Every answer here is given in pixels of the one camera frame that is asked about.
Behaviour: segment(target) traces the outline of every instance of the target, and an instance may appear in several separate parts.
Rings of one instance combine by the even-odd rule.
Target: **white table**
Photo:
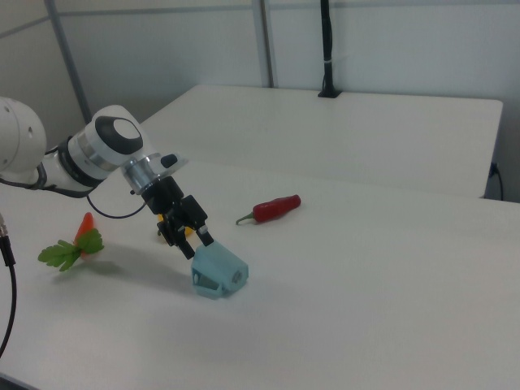
[[[36,257],[72,239],[86,201],[0,188],[19,276],[4,375],[55,390],[520,387],[518,205],[195,161],[176,178],[249,264],[228,299],[193,292],[147,211],[97,218],[106,248],[60,275]],[[286,217],[235,226],[293,193]],[[119,175],[94,201],[139,204]],[[3,329],[6,271],[0,290]]]
[[[490,100],[199,85],[145,121],[208,163],[482,197],[501,118]]]

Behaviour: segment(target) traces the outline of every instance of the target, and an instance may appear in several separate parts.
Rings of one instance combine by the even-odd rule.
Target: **black cable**
[[[7,341],[9,341],[9,336],[11,335],[11,331],[13,329],[13,323],[15,322],[15,313],[16,313],[16,273],[15,266],[13,264],[9,265],[9,273],[11,274],[11,287],[12,287],[12,298],[11,298],[11,314],[9,315],[9,323],[7,324],[6,335],[3,337],[2,346],[0,346],[0,358],[2,358],[3,351],[6,350]]]
[[[143,210],[146,206],[146,203],[143,203],[143,206],[139,207],[137,210],[135,210],[133,213],[131,214],[127,214],[127,215],[109,215],[109,214],[106,214],[106,213],[103,213],[101,210],[99,210],[93,203],[92,203],[92,199],[90,199],[90,195],[87,195],[87,201],[89,201],[89,204],[90,206],[100,215],[102,215],[103,217],[106,217],[106,218],[111,218],[111,219],[125,219],[125,218],[130,218],[132,217],[133,215],[139,213],[141,210]]]
[[[501,172],[498,170],[498,167],[495,168],[496,174],[498,175],[498,182],[500,183],[500,200],[504,200],[504,185],[502,184],[502,175]]]

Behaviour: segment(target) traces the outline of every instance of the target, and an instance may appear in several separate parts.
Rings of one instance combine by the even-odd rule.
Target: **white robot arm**
[[[248,278],[248,266],[214,243],[206,227],[207,214],[193,196],[184,196],[171,177],[185,163],[176,154],[158,153],[121,106],[98,111],[83,130],[46,152],[38,115],[21,102],[0,97],[0,183],[86,197],[121,168],[132,191],[162,216],[158,229],[167,243],[177,246],[186,258],[195,257],[195,289],[211,296],[236,291]],[[186,227],[201,239],[198,256],[186,241]]]

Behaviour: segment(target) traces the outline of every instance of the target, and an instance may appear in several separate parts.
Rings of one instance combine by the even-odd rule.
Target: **white wall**
[[[142,121],[197,84],[268,86],[251,1],[56,6],[92,112],[121,104]]]
[[[36,111],[48,146],[85,125],[43,2],[2,1],[0,96]]]
[[[339,3],[331,9],[335,84],[350,92],[501,100],[495,160],[506,200],[520,202],[520,3],[435,5],[447,2],[334,2]],[[271,57],[280,88],[321,89],[321,19],[318,2],[309,3],[269,3]],[[491,180],[488,196],[497,198],[497,188]]]

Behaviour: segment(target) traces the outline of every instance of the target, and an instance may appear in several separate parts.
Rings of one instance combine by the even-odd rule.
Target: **light blue object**
[[[192,282],[197,293],[221,297],[240,290],[248,277],[248,265],[219,242],[195,250]]]

